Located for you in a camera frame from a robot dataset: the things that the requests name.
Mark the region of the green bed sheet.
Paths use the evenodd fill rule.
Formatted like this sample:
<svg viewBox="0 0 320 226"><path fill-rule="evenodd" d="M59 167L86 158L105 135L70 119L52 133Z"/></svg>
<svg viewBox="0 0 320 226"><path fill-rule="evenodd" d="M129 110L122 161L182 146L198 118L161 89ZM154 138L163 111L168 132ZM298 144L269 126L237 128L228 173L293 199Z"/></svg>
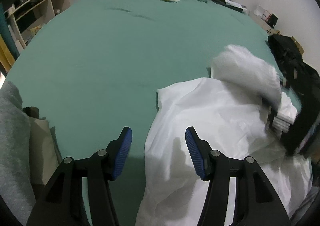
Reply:
<svg viewBox="0 0 320 226"><path fill-rule="evenodd" d="M63 157L88 157L123 127L132 129L129 158L111 189L121 225L134 225L156 91L208 77L213 57L228 44L275 65L266 40L249 16L213 2L79 0L39 31L6 80L24 106L48 119Z"/></svg>

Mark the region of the wooden desk shelf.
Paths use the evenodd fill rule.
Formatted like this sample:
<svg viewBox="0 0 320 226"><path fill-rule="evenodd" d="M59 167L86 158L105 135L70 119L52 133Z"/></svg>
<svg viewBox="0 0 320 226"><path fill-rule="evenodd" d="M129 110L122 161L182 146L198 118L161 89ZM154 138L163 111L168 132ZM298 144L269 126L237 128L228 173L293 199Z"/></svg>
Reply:
<svg viewBox="0 0 320 226"><path fill-rule="evenodd" d="M25 0L4 12L11 37L19 52L39 30L71 6L70 0Z"/></svg>

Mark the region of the white large garment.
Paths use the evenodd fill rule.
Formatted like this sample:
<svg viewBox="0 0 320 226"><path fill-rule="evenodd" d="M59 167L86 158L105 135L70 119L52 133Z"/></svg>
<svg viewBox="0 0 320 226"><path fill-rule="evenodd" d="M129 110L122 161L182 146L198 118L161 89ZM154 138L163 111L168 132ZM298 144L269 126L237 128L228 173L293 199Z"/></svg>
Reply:
<svg viewBox="0 0 320 226"><path fill-rule="evenodd" d="M214 57L209 78L175 83L157 91L158 113L145 142L146 187L136 225L196 225L208 182L196 174L185 130L193 127L213 149L231 158L254 157L289 216L311 189L311 162L288 157L267 130L266 97L290 119L297 115L280 89L274 66L239 45Z"/></svg>

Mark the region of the grey folded garment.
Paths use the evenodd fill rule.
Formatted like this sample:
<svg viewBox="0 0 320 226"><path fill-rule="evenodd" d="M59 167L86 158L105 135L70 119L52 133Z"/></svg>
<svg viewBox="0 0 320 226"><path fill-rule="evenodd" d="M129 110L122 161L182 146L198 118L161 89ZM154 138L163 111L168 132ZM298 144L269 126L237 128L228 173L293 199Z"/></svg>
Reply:
<svg viewBox="0 0 320 226"><path fill-rule="evenodd" d="M30 121L22 103L18 88L5 81L1 88L1 197L26 225L36 200L30 182Z"/></svg>

